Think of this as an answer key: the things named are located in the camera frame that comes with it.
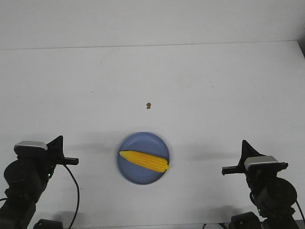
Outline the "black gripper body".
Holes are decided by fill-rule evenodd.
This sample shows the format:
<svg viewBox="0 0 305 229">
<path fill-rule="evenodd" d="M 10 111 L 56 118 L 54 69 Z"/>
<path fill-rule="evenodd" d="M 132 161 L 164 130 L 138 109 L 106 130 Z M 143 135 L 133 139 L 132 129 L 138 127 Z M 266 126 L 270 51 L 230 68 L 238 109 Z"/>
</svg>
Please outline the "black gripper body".
<svg viewBox="0 0 305 229">
<path fill-rule="evenodd" d="M 264 172 L 279 172 L 281 170 L 287 169 L 288 163 L 269 163 L 269 164 L 254 164 L 250 165 L 248 168 L 245 166 L 232 166 L 232 167 L 222 167 L 222 175 L 228 174 L 247 174 L 247 173 L 254 173 L 259 170 Z"/>
<path fill-rule="evenodd" d="M 49 153 L 51 162 L 56 165 L 73 165 L 79 164 L 78 158 L 65 157 L 62 151 L 51 151 Z"/>
</svg>

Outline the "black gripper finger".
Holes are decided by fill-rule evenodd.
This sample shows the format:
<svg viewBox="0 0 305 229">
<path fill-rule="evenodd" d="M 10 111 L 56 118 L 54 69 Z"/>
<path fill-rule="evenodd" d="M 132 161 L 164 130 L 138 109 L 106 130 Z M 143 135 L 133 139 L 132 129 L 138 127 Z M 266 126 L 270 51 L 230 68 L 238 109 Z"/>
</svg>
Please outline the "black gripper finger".
<svg viewBox="0 0 305 229">
<path fill-rule="evenodd" d="M 47 144 L 48 154 L 56 158 L 64 158 L 63 154 L 63 136 L 60 135 Z"/>
<path fill-rule="evenodd" d="M 256 151 L 246 140 L 242 141 L 241 158 L 238 162 L 239 167 L 244 167 L 244 162 L 249 157 L 264 156 Z"/>
</svg>

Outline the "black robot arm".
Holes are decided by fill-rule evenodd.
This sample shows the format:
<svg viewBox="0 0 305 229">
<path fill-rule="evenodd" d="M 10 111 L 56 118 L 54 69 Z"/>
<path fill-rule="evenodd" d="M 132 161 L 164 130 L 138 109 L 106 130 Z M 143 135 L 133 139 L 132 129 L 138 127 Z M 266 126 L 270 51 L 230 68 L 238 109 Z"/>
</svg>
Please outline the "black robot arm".
<svg viewBox="0 0 305 229">
<path fill-rule="evenodd" d="M 273 156 L 256 151 L 246 140 L 242 141 L 241 158 L 236 166 L 223 167 L 222 175 L 244 174 L 249 198 L 256 206 L 253 212 L 231 217 L 230 229 L 297 229 L 293 218 L 293 204 L 297 203 L 295 187 L 278 172 L 287 169 L 286 162 L 278 162 Z"/>
<path fill-rule="evenodd" d="M 63 136 L 48 144 L 37 141 L 21 141 L 14 146 L 17 159 L 4 170 L 8 184 L 4 202 L 0 208 L 2 229 L 26 229 L 36 211 L 42 193 L 52 178 L 57 165 L 76 166 L 77 158 L 65 157 Z"/>
</svg>

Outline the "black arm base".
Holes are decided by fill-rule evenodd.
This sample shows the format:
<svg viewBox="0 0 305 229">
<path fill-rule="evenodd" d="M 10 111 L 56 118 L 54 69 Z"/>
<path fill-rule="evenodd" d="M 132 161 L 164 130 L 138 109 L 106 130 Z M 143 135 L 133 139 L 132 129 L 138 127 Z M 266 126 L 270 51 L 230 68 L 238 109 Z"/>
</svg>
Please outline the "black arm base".
<svg viewBox="0 0 305 229">
<path fill-rule="evenodd" d="M 61 221 L 40 219 L 33 229 L 63 229 L 63 224 Z"/>
<path fill-rule="evenodd" d="M 246 212 L 232 216 L 229 229 L 262 229 L 262 226 L 259 218 L 253 212 Z"/>
</svg>

